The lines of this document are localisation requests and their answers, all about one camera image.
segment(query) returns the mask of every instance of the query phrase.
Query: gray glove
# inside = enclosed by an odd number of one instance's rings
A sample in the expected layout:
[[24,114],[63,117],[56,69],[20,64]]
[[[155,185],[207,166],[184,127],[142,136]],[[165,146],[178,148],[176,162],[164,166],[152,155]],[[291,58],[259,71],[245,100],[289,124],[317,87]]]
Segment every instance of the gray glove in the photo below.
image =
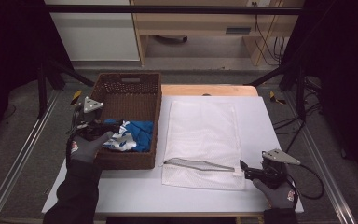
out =
[[293,208],[295,191],[284,182],[277,189],[270,189],[261,180],[254,179],[253,184],[266,196],[271,208]]
[[112,135],[112,132],[107,132],[91,142],[78,135],[75,136],[74,141],[72,142],[71,160],[93,163],[98,150],[102,147],[103,143],[112,137]]

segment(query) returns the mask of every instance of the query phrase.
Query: electrical outlet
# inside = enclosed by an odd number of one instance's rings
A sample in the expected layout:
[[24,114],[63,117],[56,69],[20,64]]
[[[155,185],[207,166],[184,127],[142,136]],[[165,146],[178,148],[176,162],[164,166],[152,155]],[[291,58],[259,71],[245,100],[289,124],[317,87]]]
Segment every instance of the electrical outlet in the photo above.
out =
[[271,0],[248,0],[247,7],[268,7]]

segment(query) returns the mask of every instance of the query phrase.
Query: brown wicker basket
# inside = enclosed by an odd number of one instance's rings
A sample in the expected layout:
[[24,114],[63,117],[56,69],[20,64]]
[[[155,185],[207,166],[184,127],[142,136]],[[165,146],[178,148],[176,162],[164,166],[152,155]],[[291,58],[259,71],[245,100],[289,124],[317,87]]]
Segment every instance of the brown wicker basket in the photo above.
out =
[[101,120],[150,120],[154,123],[150,151],[115,152],[102,148],[94,162],[104,170],[153,169],[155,167],[158,119],[161,108],[161,74],[100,74],[90,98],[103,102]]

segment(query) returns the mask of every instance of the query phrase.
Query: folded white fabric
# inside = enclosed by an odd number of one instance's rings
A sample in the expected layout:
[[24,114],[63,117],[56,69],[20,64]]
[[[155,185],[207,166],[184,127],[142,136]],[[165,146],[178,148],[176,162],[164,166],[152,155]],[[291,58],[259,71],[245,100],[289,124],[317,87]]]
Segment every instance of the folded white fabric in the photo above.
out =
[[173,101],[162,184],[196,189],[245,188],[235,107]]

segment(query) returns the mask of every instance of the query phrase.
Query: gray triangular bracket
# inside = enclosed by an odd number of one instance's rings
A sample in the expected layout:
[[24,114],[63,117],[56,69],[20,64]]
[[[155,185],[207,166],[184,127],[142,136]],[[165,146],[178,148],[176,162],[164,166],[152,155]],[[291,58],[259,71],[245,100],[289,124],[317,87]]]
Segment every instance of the gray triangular bracket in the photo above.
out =
[[296,160],[295,158],[289,156],[288,154],[286,154],[285,152],[279,149],[273,149],[268,152],[263,152],[263,157],[271,161],[278,161],[278,162],[289,163],[293,165],[301,164],[299,160]]
[[103,103],[96,102],[92,99],[90,99],[88,96],[84,98],[84,113],[87,114],[91,111],[94,111],[96,109],[102,108]]

